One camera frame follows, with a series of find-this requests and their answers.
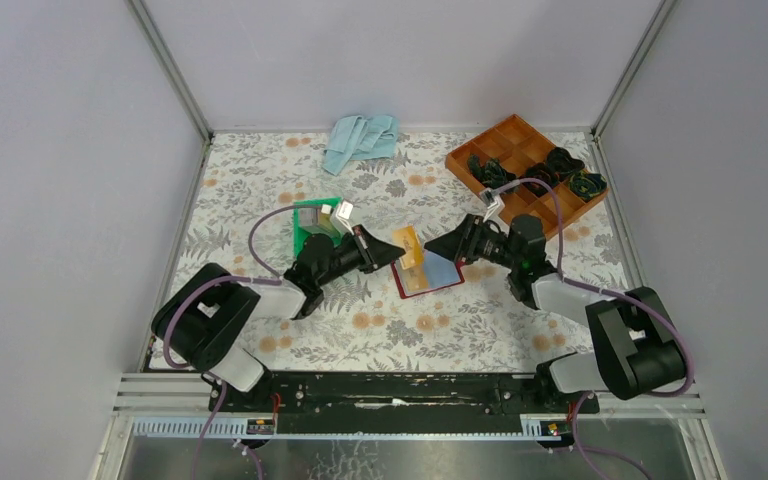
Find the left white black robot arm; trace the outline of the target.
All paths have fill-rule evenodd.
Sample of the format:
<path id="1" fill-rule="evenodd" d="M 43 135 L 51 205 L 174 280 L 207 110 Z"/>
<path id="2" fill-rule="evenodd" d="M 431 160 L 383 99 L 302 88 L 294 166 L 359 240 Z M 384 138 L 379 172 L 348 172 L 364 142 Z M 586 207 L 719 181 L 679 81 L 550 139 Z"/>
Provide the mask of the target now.
<path id="1" fill-rule="evenodd" d="M 323 287 L 359 271 L 373 273 L 399 260 L 405 250 L 352 227 L 339 244 L 313 234 L 278 279 L 234 276 L 217 263 L 203 266 L 155 314 L 152 333 L 183 359 L 186 367 L 232 387 L 232 398 L 248 411 L 269 401 L 266 367 L 237 344 L 248 321 L 299 320 L 321 305 Z"/>

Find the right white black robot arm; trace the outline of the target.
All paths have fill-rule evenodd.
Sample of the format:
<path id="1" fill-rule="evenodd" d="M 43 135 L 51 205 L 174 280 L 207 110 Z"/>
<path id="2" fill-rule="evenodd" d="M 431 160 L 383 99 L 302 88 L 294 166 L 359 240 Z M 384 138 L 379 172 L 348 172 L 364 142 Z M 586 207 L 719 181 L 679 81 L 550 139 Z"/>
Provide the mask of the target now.
<path id="1" fill-rule="evenodd" d="M 628 400 L 642 394 L 665 397 L 693 382 L 694 367 L 658 294 L 640 287 L 626 293 L 566 277 L 550 262 L 541 221 L 519 215 L 508 231 L 468 214 L 452 231 L 426 244 L 428 251 L 464 265 L 486 260 L 508 269 L 512 296 L 533 310 L 560 315 L 589 329 L 592 350 L 536 367 L 535 402 L 557 412 L 574 393 L 607 390 Z"/>

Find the red leather card holder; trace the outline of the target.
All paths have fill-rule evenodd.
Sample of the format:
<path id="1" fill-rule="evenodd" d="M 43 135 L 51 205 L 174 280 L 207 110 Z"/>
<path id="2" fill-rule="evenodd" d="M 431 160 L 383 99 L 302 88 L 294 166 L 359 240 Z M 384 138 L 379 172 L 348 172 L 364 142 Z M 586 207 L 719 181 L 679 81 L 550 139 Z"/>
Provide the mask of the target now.
<path id="1" fill-rule="evenodd" d="M 451 261 L 448 261 L 434 253 L 431 253 L 431 252 L 426 253 L 424 257 L 424 262 L 421 266 L 424 267 L 425 273 L 430 283 L 430 288 L 426 292 L 419 295 L 424 295 L 427 293 L 447 289 L 455 285 L 463 284 L 465 282 L 465 278 L 462 274 L 460 265 L 457 265 Z M 402 299 L 408 299 L 408 298 L 419 296 L 419 295 L 414 295 L 407 298 L 404 297 L 404 294 L 402 293 L 402 290 L 401 290 L 400 281 L 399 281 L 399 271 L 401 269 L 402 268 L 399 262 L 394 262 L 391 265 L 391 270 L 395 278 L 399 296 Z"/>

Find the gold VIP card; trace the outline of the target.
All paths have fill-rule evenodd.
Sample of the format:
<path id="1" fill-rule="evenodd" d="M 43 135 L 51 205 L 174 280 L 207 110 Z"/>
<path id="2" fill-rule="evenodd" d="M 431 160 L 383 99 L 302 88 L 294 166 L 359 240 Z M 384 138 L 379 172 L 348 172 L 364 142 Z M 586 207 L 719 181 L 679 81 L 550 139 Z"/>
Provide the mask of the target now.
<path id="1" fill-rule="evenodd" d="M 426 292 L 430 283 L 421 265 L 399 271 L 399 281 L 404 297 L 411 297 Z"/>

